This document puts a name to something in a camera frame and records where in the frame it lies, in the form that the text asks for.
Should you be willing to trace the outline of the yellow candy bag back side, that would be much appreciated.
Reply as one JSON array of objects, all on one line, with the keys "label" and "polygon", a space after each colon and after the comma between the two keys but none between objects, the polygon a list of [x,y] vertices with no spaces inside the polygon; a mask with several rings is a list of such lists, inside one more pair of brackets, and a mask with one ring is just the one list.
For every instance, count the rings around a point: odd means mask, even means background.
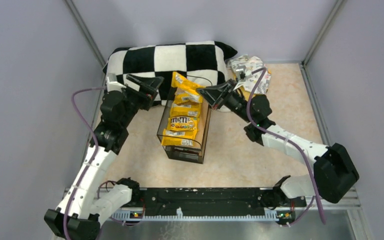
[{"label": "yellow candy bag back side", "polygon": [[200,104],[173,104],[169,112],[170,117],[199,117],[200,114]]}]

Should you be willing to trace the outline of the yellow peanut M&M bag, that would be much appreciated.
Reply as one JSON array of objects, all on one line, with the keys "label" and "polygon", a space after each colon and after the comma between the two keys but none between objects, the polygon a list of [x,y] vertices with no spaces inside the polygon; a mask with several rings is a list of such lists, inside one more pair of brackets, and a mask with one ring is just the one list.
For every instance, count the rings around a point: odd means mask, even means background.
[{"label": "yellow peanut M&M bag", "polygon": [[198,123],[198,117],[173,116],[168,119],[167,130],[175,132],[197,131]]}]

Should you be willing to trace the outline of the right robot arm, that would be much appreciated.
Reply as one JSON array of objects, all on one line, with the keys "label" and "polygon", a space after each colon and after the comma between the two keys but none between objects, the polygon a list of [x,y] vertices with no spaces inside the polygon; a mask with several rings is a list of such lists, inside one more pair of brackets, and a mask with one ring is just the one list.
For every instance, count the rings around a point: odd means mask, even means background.
[{"label": "right robot arm", "polygon": [[343,145],[329,146],[306,140],[270,120],[272,109],[266,95],[250,95],[245,99],[237,93],[233,80],[196,91],[213,109],[227,107],[248,122],[244,131],[252,142],[276,149],[306,166],[307,174],[285,176],[276,184],[286,198],[314,196],[318,201],[324,199],[337,204],[360,179]]}]

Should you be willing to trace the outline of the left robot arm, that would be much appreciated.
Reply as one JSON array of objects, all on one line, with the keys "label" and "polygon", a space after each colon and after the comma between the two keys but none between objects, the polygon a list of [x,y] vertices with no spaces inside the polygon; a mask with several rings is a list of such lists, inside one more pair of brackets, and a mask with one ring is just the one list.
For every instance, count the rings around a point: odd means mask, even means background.
[{"label": "left robot arm", "polygon": [[100,122],[91,133],[87,152],[68,192],[54,209],[48,209],[44,221],[53,234],[65,240],[95,240],[102,225],[120,207],[133,199],[138,184],[123,178],[103,197],[98,196],[104,176],[128,138],[128,126],[139,110],[149,110],[159,94],[164,78],[126,76],[124,83],[109,74],[100,105]]}]

